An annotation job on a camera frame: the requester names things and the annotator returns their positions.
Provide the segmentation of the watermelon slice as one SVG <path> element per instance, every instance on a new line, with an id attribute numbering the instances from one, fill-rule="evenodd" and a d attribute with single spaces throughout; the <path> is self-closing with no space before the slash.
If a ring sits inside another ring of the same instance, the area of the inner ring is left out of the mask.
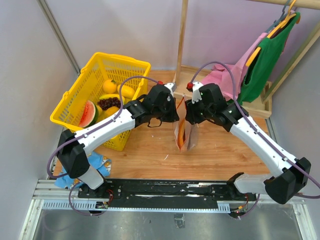
<path id="1" fill-rule="evenodd" d="M 92 101 L 87 100 L 78 126 L 80 128 L 91 127 L 97 122 L 98 117 L 99 111 L 97 106 Z"/>

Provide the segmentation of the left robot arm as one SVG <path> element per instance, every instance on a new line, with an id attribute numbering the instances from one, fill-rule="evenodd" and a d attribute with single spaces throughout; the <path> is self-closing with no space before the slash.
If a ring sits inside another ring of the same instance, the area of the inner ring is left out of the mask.
<path id="1" fill-rule="evenodd" d="M 86 184 L 96 198 L 103 197 L 107 193 L 104 177 L 89 164 L 87 156 L 113 137 L 150 124 L 151 119 L 161 123 L 177 122 L 175 90 L 174 83 L 156 84 L 148 94 L 129 101 L 121 110 L 99 123 L 74 133 L 69 129 L 63 131 L 56 156 L 67 175 Z"/>

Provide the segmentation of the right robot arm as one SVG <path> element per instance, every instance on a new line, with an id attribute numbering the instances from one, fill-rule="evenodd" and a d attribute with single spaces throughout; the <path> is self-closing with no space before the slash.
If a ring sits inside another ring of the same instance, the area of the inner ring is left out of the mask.
<path id="1" fill-rule="evenodd" d="M 266 194 L 278 204 L 286 204 L 307 185 L 311 163 L 288 153 L 271 139 L 241 106 L 227 104 L 214 84 L 188 83 L 192 98 L 186 102 L 186 120 L 194 125 L 204 121 L 223 127 L 245 143 L 267 166 L 269 173 L 238 173 L 226 188 L 232 200 L 244 194 Z"/>

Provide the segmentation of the clear zip top bag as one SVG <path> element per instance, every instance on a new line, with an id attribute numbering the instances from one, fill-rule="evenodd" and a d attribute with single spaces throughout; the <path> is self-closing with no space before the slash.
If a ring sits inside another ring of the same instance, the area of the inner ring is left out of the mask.
<path id="1" fill-rule="evenodd" d="M 173 123 L 174 139 L 180 153 L 190 151 L 198 144 L 199 126 L 192 125 L 186 120 L 186 102 L 187 99 L 183 95 L 176 106 L 179 121 Z"/>

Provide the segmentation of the yellow pear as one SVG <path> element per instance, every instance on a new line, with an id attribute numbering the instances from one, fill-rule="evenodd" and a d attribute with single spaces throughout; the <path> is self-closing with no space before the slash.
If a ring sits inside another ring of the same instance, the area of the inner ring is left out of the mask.
<path id="1" fill-rule="evenodd" d="M 119 108 L 117 106 L 112 106 L 112 107 L 110 107 L 110 108 L 108 108 L 107 110 L 104 111 L 103 116 L 105 118 L 108 118 L 108 117 L 114 115 L 115 113 L 117 113 L 118 110 L 119 110 Z"/>

